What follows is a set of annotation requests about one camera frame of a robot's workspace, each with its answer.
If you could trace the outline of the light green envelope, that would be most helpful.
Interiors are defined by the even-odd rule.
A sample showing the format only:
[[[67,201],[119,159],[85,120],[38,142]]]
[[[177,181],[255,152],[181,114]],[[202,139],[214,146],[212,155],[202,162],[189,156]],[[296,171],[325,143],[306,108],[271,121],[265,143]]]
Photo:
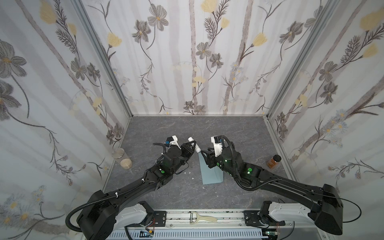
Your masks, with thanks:
[[[209,168],[202,153],[199,153],[200,169],[203,185],[219,184],[224,180],[224,174],[219,167]]]

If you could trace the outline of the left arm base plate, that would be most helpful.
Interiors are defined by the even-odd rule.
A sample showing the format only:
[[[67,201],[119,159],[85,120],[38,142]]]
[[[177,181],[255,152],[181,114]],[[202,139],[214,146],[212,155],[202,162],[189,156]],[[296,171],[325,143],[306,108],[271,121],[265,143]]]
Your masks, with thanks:
[[[165,227],[167,219],[166,211],[154,211],[153,213],[148,214],[144,220],[139,223],[140,227]]]

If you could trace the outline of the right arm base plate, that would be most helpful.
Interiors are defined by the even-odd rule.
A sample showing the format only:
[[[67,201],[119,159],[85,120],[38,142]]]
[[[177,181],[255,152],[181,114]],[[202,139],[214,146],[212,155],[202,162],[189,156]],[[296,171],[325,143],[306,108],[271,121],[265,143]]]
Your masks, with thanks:
[[[269,215],[262,214],[260,211],[244,211],[243,213],[245,224],[248,227],[269,228],[286,225],[285,221],[276,222]]]

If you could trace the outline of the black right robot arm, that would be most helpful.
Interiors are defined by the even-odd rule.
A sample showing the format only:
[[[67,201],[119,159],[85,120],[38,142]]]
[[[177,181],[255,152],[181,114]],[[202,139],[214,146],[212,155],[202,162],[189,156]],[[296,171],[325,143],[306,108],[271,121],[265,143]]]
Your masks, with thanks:
[[[308,217],[318,228],[332,235],[343,234],[344,205],[335,187],[328,184],[311,186],[280,177],[244,162],[241,154],[229,147],[218,156],[213,148],[201,153],[209,168],[218,167],[228,173],[243,190],[265,190],[293,200],[309,208]]]

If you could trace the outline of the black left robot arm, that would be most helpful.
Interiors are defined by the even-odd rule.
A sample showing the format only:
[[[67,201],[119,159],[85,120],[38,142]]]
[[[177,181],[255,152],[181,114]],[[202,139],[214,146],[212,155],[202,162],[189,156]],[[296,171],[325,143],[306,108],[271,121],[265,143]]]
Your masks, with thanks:
[[[160,146],[162,155],[141,178],[108,193],[101,190],[93,193],[87,203],[67,215],[67,227],[83,233],[87,240],[105,240],[115,230],[150,224],[154,210],[145,201],[135,201],[165,186],[174,175],[180,174],[179,168],[187,164],[198,145],[190,140],[181,146],[171,143]]]

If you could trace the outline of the white glue stick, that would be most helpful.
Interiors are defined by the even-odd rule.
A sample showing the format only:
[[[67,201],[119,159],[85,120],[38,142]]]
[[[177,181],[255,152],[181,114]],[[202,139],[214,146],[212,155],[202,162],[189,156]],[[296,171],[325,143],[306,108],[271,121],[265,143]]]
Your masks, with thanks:
[[[195,150],[195,152],[196,153],[200,153],[201,152],[201,148],[199,147],[197,142],[192,137],[189,137],[188,140],[192,144],[193,149]]]

